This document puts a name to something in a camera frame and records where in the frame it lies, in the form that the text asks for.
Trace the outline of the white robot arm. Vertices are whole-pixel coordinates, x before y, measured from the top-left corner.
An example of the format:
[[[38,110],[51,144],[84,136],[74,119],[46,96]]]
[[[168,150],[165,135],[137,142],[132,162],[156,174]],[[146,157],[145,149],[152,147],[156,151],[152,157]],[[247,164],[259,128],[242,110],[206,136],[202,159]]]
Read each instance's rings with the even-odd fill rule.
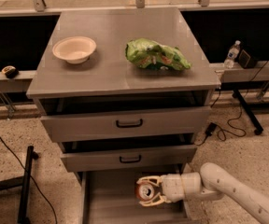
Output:
[[[136,181],[135,195],[142,206],[196,198],[230,197],[261,224],[269,224],[269,198],[237,180],[215,163],[204,163],[199,172],[151,175]]]

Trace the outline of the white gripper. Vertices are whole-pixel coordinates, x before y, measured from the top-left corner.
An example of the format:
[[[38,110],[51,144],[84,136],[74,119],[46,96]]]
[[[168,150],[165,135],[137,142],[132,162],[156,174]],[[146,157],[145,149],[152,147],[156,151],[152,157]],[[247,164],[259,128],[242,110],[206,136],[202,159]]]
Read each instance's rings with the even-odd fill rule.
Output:
[[[139,178],[136,183],[139,185],[149,183],[155,187],[159,187],[162,183],[163,195],[172,203],[195,197],[202,191],[201,177],[198,173],[169,174],[162,177],[150,175]],[[144,207],[160,205],[166,201],[164,196],[157,193],[150,200],[139,203]]]

